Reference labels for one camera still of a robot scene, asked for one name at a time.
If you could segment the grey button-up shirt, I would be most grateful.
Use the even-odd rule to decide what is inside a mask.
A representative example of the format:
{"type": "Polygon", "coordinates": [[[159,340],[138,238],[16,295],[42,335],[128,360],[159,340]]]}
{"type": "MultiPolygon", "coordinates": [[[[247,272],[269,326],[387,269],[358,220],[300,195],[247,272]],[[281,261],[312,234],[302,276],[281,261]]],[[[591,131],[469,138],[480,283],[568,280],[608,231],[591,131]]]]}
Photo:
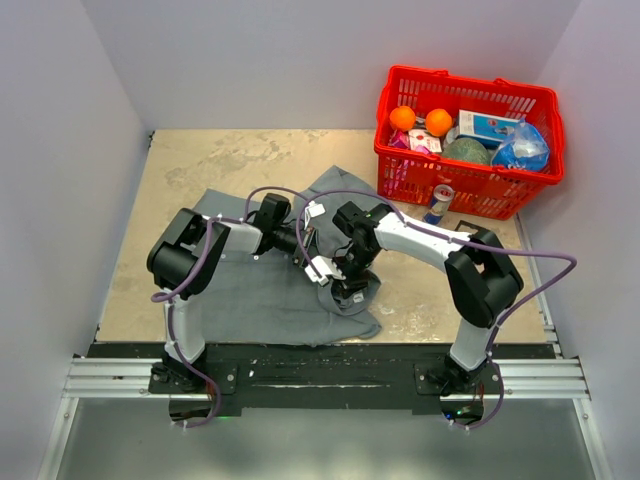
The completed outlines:
{"type": "MultiPolygon", "coordinates": [[[[375,189],[337,166],[326,170],[302,192],[312,197],[326,190],[375,189]]],[[[207,189],[194,210],[204,215],[239,218],[247,194],[236,197],[207,189]]],[[[333,194],[316,200],[326,213],[312,220],[319,230],[319,251],[331,255],[349,239],[332,223],[336,210],[348,201],[370,210],[379,199],[358,194],[333,194]]],[[[258,260],[242,253],[225,253],[203,293],[195,297],[201,306],[203,335],[207,342],[241,342],[318,346],[350,338],[368,339],[382,327],[368,309],[381,286],[373,274],[359,303],[343,303],[325,310],[321,300],[331,299],[329,288],[311,283],[285,253],[272,249],[258,260]]]]}

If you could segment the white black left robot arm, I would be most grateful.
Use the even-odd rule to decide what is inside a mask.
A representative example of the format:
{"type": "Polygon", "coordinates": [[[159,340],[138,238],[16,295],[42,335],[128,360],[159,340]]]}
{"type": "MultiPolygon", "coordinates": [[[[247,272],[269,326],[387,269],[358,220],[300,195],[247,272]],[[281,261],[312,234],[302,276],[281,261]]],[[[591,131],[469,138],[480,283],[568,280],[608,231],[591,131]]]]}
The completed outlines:
{"type": "Polygon", "coordinates": [[[317,254],[318,232],[293,218],[291,203],[278,194],[267,194],[258,209],[239,219],[181,209],[146,261],[159,288],[151,301],[163,305],[166,329],[165,352],[152,367],[154,381],[186,393],[214,390],[207,379],[206,342],[194,298],[208,287],[225,253],[259,257],[276,249],[304,267],[302,247],[317,254]]]}

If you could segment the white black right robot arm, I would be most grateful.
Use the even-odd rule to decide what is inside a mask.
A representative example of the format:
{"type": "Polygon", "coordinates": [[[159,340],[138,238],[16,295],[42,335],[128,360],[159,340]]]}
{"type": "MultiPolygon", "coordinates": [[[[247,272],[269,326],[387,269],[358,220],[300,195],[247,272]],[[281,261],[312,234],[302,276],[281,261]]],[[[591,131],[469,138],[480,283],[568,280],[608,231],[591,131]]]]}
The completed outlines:
{"type": "Polygon", "coordinates": [[[502,244],[486,229],[476,234],[453,232],[398,215],[386,204],[364,211],[349,201],[334,214],[333,224],[349,240],[343,255],[333,258],[342,278],[331,287],[336,300],[353,299],[373,278],[374,260],[394,251],[442,271],[461,322],[442,364],[424,373],[425,380],[447,396],[466,393],[481,380],[498,317],[514,305],[524,282],[502,244]]]}

